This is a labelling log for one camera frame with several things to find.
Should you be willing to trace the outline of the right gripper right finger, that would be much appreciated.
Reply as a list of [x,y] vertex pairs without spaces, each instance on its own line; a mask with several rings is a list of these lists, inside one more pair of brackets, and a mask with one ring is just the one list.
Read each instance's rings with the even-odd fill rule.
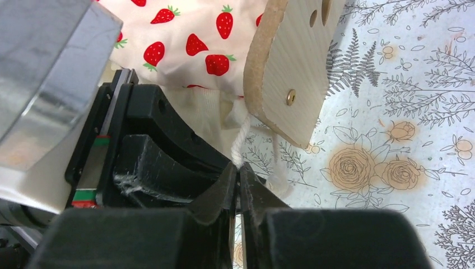
[[248,163],[239,169],[239,183],[245,268],[270,268],[276,232],[268,214],[289,206],[262,184]]

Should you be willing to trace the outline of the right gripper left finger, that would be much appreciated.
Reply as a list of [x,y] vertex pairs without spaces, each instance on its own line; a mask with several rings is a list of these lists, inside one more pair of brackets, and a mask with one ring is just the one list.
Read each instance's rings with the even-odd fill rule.
[[236,166],[228,163],[217,181],[188,206],[194,268],[232,268],[237,175]]

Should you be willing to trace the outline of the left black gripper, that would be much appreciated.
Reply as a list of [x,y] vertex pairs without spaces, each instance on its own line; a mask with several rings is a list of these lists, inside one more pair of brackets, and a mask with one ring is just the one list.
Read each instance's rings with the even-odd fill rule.
[[[93,147],[109,146],[122,85],[138,82],[135,70],[125,68],[99,86],[64,174],[71,185],[66,208],[96,206],[94,190],[76,195],[78,184]],[[122,140],[113,183],[139,207],[187,205],[211,187],[230,162],[184,122],[157,85],[133,86],[126,120],[132,135]]]

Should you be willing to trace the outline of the large strawberry print cushion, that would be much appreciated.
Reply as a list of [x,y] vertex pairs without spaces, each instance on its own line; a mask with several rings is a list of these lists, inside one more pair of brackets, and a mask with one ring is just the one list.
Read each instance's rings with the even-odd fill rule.
[[244,119],[243,70],[266,1],[102,1],[123,21],[110,60],[157,84],[206,142],[227,151]]

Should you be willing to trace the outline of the wooden pet bed frame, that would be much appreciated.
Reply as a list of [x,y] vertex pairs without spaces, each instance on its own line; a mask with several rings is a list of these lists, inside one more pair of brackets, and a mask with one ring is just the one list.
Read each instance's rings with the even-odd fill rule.
[[[293,146],[312,137],[329,88],[326,60],[344,1],[268,1],[243,72],[246,107]],[[286,105],[287,93],[296,99]]]

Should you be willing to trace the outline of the brass hex bolt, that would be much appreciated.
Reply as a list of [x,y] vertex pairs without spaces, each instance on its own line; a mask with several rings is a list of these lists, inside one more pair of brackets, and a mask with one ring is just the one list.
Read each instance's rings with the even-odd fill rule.
[[295,89],[290,89],[287,93],[286,97],[286,105],[291,106],[296,99],[296,90]]

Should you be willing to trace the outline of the floral table mat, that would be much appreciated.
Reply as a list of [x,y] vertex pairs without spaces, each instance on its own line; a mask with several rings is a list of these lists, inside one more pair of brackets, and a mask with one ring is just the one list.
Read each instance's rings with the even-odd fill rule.
[[433,268],[473,268],[474,2],[342,6],[310,143],[276,148],[284,200],[400,212]]

